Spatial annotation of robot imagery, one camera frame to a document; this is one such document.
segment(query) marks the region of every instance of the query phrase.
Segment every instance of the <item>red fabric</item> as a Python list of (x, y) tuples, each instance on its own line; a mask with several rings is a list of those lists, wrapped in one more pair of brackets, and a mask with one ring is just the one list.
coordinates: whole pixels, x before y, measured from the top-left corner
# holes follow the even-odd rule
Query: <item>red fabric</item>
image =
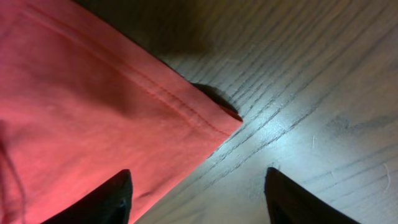
[(0, 1), (3, 223), (40, 223), (121, 169), (132, 223), (239, 125), (77, 4)]

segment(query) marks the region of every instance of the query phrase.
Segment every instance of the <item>seam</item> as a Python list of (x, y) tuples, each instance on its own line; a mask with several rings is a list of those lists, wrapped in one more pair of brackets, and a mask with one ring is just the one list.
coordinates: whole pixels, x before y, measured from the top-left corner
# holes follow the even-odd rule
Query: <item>seam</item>
[[(149, 78), (148, 76), (144, 75), (143, 73), (137, 71), (134, 67), (130, 66), (128, 63), (125, 62), (125, 60), (117, 57), (116, 54), (110, 52), (108, 49), (104, 48), (102, 45), (98, 44), (96, 41), (94, 41), (93, 39), (91, 39), (90, 37), (88, 37), (85, 34), (82, 34), (81, 32), (79, 32), (78, 30), (76, 30), (75, 28), (73, 28), (72, 26), (42, 12), (40, 9), (37, 9), (36, 7), (28, 4), (29, 7), (31, 7), (33, 10), (38, 11), (39, 13), (49, 17), (50, 19), (61, 23), (62, 25), (68, 27), (69, 29), (71, 29), (72, 31), (76, 32), (78, 35), (86, 38), (88, 41), (91, 41), (92, 43), (94, 43), (95, 45), (97, 45), (99, 48), (101, 48), (104, 52), (106, 52), (107, 54), (109, 54), (110, 56), (116, 58), (117, 60), (119, 60), (123, 65), (127, 66), (128, 69), (134, 71), (135, 73), (137, 73), (138, 75), (140, 75), (141, 77), (145, 78), (147, 81), (149, 81), (150, 83), (152, 83), (153, 85), (155, 85), (156, 87), (158, 87), (159, 89), (161, 89), (163, 92), (165, 92), (166, 94), (168, 94), (169, 96), (171, 96), (173, 99), (177, 100), (181, 105), (183, 105), (184, 107), (186, 107), (186, 109), (188, 109), (190, 112), (192, 112), (193, 114), (195, 114), (198, 118), (200, 118), (207, 126), (211, 127), (213, 130), (215, 130), (216, 132), (223, 134), (225, 136), (229, 136), (229, 134), (227, 134), (224, 131), (219, 130), (218, 128), (216, 128), (215, 126), (213, 126), (209, 121), (207, 121), (203, 116), (201, 116), (197, 111), (195, 111), (193, 108), (189, 107), (184, 101), (182, 101), (180, 98), (178, 98), (177, 96), (175, 96), (173, 93), (169, 92), (167, 89), (165, 89), (164, 87), (160, 86), (157, 82), (153, 81), (151, 78)], [(187, 119), (179, 110), (177, 110), (176, 108), (174, 108), (173, 106), (171, 106), (169, 103), (167, 103), (165, 100), (162, 100), (161, 98), (159, 98), (157, 95), (151, 93), (148, 89), (146, 89), (145, 87), (139, 85), (136, 81), (132, 80), (129, 76), (125, 75), (123, 72), (120, 72), (119, 70), (117, 70), (114, 66), (109, 65), (111, 68), (115, 69), (115, 71), (117, 71), (119, 74), (121, 74), (122, 76), (126, 77), (130, 82), (135, 83), (137, 86), (141, 87), (143, 90), (145, 90), (148, 94), (150, 94), (150, 96), (152, 96), (153, 98), (155, 98), (156, 100), (159, 100), (161, 102), (163, 102), (165, 105), (167, 105), (169, 108), (172, 108), (174, 111), (176, 111), (178, 114), (180, 114), (182, 117), (184, 117), (185, 119)]]

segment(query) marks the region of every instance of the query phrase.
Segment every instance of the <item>wood grain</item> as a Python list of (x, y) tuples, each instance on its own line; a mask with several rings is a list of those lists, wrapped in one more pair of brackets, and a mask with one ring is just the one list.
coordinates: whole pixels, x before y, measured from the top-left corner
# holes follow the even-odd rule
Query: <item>wood grain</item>
[(268, 223), (269, 166), (361, 223), (398, 222), (396, 1), (78, 2), (244, 118), (138, 223)]

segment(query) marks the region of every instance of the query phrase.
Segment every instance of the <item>light wood surface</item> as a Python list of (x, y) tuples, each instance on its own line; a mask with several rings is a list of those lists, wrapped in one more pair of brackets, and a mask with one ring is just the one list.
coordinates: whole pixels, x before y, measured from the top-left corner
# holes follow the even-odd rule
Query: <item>light wood surface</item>
[(397, 1), (78, 2), (244, 119), (139, 224), (269, 223), (269, 166), (361, 223), (398, 223)]

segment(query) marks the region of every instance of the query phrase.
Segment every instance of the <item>wooden floor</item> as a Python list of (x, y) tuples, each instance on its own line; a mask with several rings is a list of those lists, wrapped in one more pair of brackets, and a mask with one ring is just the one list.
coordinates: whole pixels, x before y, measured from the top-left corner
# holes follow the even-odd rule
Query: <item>wooden floor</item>
[(78, 0), (244, 125), (139, 224), (269, 223), (266, 167), (398, 223), (398, 2)]

